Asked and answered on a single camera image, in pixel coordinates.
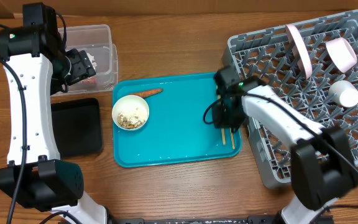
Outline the cream bowl with food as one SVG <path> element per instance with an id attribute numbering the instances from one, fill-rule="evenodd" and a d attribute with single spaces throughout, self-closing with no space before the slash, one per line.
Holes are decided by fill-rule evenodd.
<path id="1" fill-rule="evenodd" d="M 137 95 L 127 95 L 118 99 L 112 107 L 112 120 L 123 130 L 136 131 L 142 128 L 149 118 L 149 105 Z"/>

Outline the light wooden chopstick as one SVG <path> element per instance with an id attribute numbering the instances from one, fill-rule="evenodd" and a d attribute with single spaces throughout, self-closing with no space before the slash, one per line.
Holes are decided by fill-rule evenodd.
<path id="1" fill-rule="evenodd" d="M 226 135 L 225 135 L 225 130 L 224 130 L 224 128 L 221 128 L 221 135 L 222 135 L 223 145 L 225 146 L 225 145 L 226 145 Z"/>

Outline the small white cup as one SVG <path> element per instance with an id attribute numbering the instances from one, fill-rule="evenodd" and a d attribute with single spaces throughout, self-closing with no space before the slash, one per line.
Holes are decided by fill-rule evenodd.
<path id="1" fill-rule="evenodd" d="M 346 80 L 333 83 L 328 91 L 333 96 L 333 101 L 343 107 L 351 108 L 358 104 L 358 90 Z"/>

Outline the pink shallow bowl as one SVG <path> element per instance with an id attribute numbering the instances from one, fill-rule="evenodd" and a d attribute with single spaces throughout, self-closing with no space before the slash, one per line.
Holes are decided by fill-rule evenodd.
<path id="1" fill-rule="evenodd" d="M 357 56 L 354 49 L 343 37 L 326 42 L 326 50 L 328 51 L 331 61 L 342 73 L 346 73 L 357 63 Z"/>

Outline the red foil wrapper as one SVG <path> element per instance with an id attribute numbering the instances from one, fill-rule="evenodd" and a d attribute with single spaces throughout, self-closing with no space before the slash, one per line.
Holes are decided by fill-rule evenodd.
<path id="1" fill-rule="evenodd" d="M 95 85 L 96 79 L 95 79 L 95 77 L 91 77 L 91 78 L 87 78 L 86 80 L 83 80 L 83 82 L 86 84 Z"/>

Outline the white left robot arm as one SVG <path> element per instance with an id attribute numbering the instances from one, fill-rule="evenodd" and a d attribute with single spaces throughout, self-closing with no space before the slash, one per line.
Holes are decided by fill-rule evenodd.
<path id="1" fill-rule="evenodd" d="M 61 160 L 53 133 L 50 97 L 68 88 L 78 63 L 84 65 L 84 77 L 94 74 L 85 52 L 65 51 L 55 21 L 1 27 L 11 143 L 7 166 L 0 169 L 0 190 L 10 196 L 12 206 L 48 212 L 70 223 L 113 223 L 109 210 L 85 192 L 79 165 Z"/>

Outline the white napkin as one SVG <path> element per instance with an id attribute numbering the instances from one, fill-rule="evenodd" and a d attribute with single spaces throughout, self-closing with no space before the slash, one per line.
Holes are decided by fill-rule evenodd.
<path id="1" fill-rule="evenodd" d="M 94 59 L 94 56 L 92 56 L 92 55 L 89 54 L 89 53 L 87 53 L 87 56 L 88 56 L 88 58 L 89 58 L 89 60 L 90 60 L 90 62 L 91 62 L 91 64 L 92 64 L 94 70 L 96 70 L 97 63 L 96 63 L 96 61 L 95 61 L 95 59 Z"/>

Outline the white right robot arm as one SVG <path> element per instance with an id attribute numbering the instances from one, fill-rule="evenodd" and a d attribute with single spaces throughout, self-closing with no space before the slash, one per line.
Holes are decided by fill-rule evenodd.
<path id="1" fill-rule="evenodd" d="M 341 127 L 326 128 L 308 119 L 257 77 L 214 81 L 219 99 L 205 112 L 212 114 L 215 128 L 235 132 L 245 119 L 254 118 L 290 150 L 295 196 L 274 223 L 316 223 L 329 210 L 358 209 L 358 168 Z"/>

